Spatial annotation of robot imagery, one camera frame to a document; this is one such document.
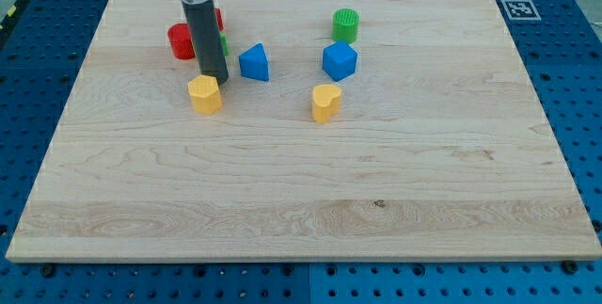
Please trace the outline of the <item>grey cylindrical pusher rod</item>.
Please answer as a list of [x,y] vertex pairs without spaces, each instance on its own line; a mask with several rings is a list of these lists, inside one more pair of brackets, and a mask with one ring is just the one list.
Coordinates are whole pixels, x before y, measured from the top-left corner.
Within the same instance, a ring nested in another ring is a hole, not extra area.
[[216,78],[222,85],[229,79],[224,48],[220,37],[214,0],[184,0],[182,7],[200,72]]

